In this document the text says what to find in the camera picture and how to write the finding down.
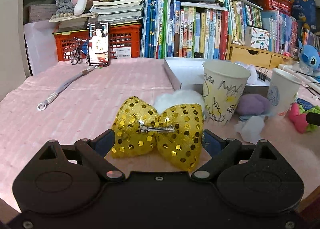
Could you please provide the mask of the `gold sequin bow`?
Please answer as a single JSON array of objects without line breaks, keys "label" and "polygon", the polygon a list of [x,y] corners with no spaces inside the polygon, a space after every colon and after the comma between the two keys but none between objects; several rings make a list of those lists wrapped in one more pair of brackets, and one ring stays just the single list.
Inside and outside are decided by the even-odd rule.
[{"label": "gold sequin bow", "polygon": [[114,159],[157,150],[176,168],[191,172],[202,152],[203,113],[199,103],[178,103],[159,112],[136,96],[126,99],[114,119]]}]

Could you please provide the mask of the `purple monster plush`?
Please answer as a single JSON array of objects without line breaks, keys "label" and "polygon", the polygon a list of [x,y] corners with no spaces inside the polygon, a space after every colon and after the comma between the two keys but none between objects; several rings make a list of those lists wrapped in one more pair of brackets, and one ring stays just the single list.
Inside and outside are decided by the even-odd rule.
[{"label": "purple monster plush", "polygon": [[268,112],[270,101],[260,94],[245,94],[240,97],[236,112],[242,115],[260,115]]}]

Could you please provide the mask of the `white fluffy plush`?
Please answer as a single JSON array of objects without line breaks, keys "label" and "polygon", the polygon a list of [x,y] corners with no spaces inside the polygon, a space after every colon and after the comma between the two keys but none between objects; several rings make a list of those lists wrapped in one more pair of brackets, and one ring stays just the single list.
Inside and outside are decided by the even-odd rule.
[{"label": "white fluffy plush", "polygon": [[180,104],[199,104],[204,113],[204,99],[202,95],[193,90],[176,90],[173,93],[164,93],[156,97],[153,107],[162,113],[164,110]]}]

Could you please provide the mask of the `paper cup with blue drawing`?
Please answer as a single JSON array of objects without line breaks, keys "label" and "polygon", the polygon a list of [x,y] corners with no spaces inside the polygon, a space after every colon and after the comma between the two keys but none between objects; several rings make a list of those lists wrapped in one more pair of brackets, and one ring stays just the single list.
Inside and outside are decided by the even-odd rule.
[{"label": "paper cup with blue drawing", "polygon": [[267,99],[271,104],[270,113],[273,117],[285,117],[297,99],[301,84],[300,79],[284,70],[278,68],[272,70]]}]

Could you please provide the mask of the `blue Stitch plush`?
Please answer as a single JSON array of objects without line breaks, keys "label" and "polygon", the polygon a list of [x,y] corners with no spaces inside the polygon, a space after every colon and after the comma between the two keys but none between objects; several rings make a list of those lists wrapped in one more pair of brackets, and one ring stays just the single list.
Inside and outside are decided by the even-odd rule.
[{"label": "blue Stitch plush", "polygon": [[300,69],[303,73],[312,76],[314,79],[319,79],[319,53],[315,47],[311,45],[303,45],[298,42],[298,59]]}]

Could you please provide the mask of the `black binder clip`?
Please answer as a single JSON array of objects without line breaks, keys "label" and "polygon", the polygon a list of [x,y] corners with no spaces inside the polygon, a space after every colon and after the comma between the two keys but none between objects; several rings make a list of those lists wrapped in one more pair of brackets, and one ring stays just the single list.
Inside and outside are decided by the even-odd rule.
[{"label": "black binder clip", "polygon": [[268,69],[263,67],[255,67],[256,73],[258,75],[258,78],[261,81],[270,81],[270,78],[268,76]]}]

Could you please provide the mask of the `wooden drawer organizer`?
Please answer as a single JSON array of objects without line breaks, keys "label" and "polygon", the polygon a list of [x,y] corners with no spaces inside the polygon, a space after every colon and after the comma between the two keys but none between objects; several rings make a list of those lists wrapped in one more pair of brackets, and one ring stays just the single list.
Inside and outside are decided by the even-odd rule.
[{"label": "wooden drawer organizer", "polygon": [[293,58],[279,53],[236,44],[231,35],[227,40],[226,58],[233,63],[240,62],[268,69],[277,68],[280,64],[293,65],[296,62]]}]

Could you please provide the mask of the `white shallow box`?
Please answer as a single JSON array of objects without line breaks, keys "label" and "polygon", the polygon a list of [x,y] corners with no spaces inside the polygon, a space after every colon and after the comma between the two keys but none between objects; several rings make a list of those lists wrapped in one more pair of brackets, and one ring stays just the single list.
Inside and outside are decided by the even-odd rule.
[{"label": "white shallow box", "polygon": [[[202,93],[203,63],[205,61],[205,59],[197,58],[166,57],[163,67],[174,91],[194,90]],[[253,85],[246,84],[244,94],[256,93],[266,97],[269,85],[270,81],[261,81],[258,78]]]}]

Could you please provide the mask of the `miniature bicycle model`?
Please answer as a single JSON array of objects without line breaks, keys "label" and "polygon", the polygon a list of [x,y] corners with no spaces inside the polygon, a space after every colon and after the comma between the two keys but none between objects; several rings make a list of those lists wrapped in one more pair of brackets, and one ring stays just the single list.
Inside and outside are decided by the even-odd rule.
[{"label": "miniature bicycle model", "polygon": [[71,64],[76,65],[81,59],[85,59],[86,63],[88,63],[88,40],[74,38],[74,41],[76,42],[76,47],[71,52]]}]

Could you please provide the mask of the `white patterned card box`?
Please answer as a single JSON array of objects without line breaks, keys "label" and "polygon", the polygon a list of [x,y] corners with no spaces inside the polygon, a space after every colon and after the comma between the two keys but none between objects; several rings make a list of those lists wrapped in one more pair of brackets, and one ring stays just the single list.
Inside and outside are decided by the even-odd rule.
[{"label": "white patterned card box", "polygon": [[268,50],[270,32],[257,27],[247,27],[245,30],[245,45],[251,48]]}]

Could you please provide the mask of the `blue cartoon bag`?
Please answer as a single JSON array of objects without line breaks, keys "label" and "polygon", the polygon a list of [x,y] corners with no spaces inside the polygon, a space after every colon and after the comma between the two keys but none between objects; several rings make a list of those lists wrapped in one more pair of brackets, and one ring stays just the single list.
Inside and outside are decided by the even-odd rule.
[{"label": "blue cartoon bag", "polygon": [[310,31],[316,30],[316,1],[315,0],[291,0],[292,16],[303,23]]}]

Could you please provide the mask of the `smartphone on stand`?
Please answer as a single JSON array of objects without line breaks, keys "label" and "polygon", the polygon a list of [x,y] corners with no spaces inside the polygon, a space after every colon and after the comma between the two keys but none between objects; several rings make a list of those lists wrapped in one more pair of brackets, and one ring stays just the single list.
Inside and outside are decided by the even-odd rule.
[{"label": "smartphone on stand", "polygon": [[107,21],[89,24],[88,63],[90,66],[109,64],[109,30]]}]

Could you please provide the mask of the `white board leaning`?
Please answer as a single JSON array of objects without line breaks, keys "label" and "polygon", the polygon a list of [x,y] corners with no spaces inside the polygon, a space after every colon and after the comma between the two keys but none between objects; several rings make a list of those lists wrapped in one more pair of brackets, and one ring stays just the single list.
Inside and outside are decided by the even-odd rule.
[{"label": "white board leaning", "polygon": [[26,51],[32,75],[37,75],[58,63],[53,35],[55,28],[56,23],[48,20],[24,25]]}]

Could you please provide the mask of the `row of children's books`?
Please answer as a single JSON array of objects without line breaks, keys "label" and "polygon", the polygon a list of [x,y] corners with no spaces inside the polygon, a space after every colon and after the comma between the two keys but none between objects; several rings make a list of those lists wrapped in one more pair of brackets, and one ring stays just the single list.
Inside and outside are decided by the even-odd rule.
[{"label": "row of children's books", "polygon": [[270,32],[268,51],[291,56],[298,21],[245,0],[145,0],[140,57],[226,59],[227,40],[245,46],[245,30]]}]

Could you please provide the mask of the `stack of books on crate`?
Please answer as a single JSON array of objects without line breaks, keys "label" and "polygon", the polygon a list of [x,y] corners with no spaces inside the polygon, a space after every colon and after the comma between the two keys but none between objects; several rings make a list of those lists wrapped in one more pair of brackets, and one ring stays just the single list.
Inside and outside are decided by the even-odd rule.
[{"label": "stack of books on crate", "polygon": [[80,16],[73,13],[53,14],[49,22],[57,24],[55,32],[86,29],[90,23],[105,22],[111,26],[137,23],[142,18],[145,0],[93,1],[91,8]]}]

